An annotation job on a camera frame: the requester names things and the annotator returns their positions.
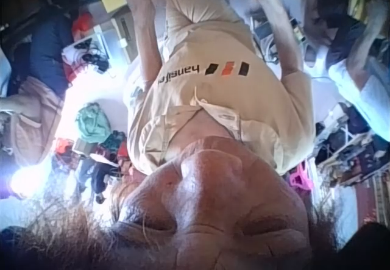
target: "green cloth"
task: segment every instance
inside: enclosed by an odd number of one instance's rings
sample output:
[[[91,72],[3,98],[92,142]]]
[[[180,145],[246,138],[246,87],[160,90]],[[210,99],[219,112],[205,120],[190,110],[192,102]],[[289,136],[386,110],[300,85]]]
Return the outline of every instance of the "green cloth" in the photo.
[[[111,134],[110,122],[96,102],[89,103],[77,113],[80,138],[87,143],[103,143]]]

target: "light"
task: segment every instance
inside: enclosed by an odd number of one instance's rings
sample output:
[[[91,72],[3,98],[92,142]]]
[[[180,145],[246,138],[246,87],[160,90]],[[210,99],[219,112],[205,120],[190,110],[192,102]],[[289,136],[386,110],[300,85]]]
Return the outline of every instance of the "light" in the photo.
[[[19,169],[11,179],[11,189],[23,198],[30,198],[44,186],[48,172],[46,165],[34,165]]]

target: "nose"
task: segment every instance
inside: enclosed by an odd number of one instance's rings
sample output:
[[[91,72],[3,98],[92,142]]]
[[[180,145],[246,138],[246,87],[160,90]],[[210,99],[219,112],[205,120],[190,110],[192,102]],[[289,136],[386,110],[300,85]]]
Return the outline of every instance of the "nose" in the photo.
[[[181,170],[183,179],[177,188],[178,227],[233,230],[245,210],[241,159],[221,151],[201,151],[186,158]]]

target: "red object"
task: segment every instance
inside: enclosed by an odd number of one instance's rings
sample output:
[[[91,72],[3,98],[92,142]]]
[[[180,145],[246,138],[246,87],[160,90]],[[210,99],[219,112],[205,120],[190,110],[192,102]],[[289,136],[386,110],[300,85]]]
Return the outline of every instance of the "red object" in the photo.
[[[127,152],[127,141],[123,141],[118,149],[118,157],[129,157],[129,153]]]
[[[58,138],[55,144],[55,151],[59,154],[64,154],[68,146],[73,146],[73,141],[64,138]]]
[[[85,32],[93,27],[93,17],[90,12],[81,14],[75,22],[73,22],[72,32]]]

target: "closed eye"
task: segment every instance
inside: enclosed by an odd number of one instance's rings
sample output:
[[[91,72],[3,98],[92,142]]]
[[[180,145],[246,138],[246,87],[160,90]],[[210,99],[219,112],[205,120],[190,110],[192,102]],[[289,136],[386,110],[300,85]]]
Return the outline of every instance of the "closed eye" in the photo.
[[[153,218],[136,206],[127,207],[127,222],[136,224],[142,228],[154,230],[171,230],[172,225],[168,221]]]
[[[265,218],[248,222],[241,226],[243,235],[253,236],[262,235],[269,232],[277,232],[279,230],[287,229],[288,222],[280,218]]]

